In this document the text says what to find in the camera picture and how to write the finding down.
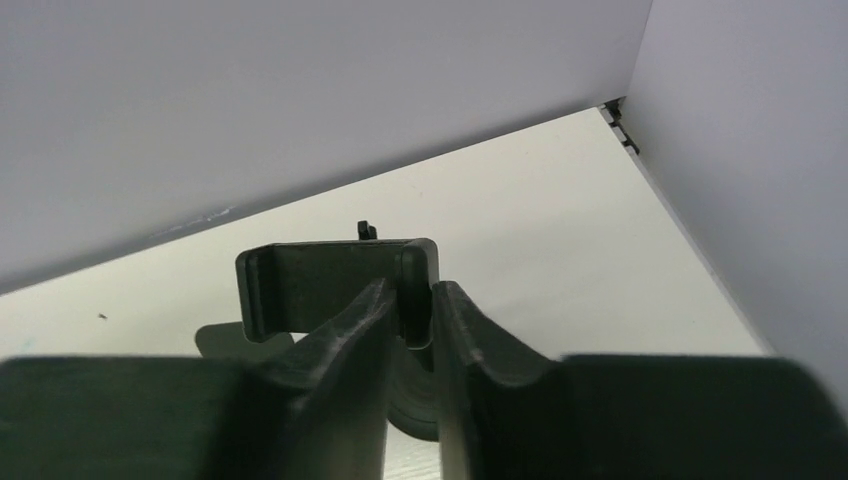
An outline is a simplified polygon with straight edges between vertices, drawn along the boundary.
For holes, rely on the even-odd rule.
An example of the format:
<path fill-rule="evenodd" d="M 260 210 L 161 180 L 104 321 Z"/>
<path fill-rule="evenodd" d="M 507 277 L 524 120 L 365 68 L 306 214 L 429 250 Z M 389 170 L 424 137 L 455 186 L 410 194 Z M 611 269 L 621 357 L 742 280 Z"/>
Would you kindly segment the black round base stand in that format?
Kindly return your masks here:
<path fill-rule="evenodd" d="M 398 307 L 388 419 L 419 440 L 438 438 L 431 347 L 431 288 L 437 244 L 379 239 L 366 220 L 345 241 L 276 243 L 241 252 L 235 271 L 241 319 L 206 325 L 194 342 L 204 358 L 261 362 L 341 313 L 372 281 L 383 280 Z"/>

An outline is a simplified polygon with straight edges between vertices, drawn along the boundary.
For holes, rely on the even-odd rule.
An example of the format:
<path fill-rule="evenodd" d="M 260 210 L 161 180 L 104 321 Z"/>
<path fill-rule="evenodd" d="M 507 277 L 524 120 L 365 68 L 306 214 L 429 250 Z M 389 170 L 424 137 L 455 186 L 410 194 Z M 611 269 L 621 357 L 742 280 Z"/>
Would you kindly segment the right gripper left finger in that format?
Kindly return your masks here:
<path fill-rule="evenodd" d="M 394 291 L 375 281 L 261 363 L 21 357 L 1 366 L 5 479 L 378 479 Z"/>

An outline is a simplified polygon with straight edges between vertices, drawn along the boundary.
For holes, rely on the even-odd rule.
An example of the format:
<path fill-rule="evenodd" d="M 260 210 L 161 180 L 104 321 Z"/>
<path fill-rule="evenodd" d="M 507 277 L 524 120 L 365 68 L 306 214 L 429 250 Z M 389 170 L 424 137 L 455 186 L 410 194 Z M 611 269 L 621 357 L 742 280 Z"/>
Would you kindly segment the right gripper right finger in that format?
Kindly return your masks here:
<path fill-rule="evenodd" d="M 847 426 L 775 357 L 551 360 L 456 283 L 433 289 L 446 479 L 843 479 Z"/>

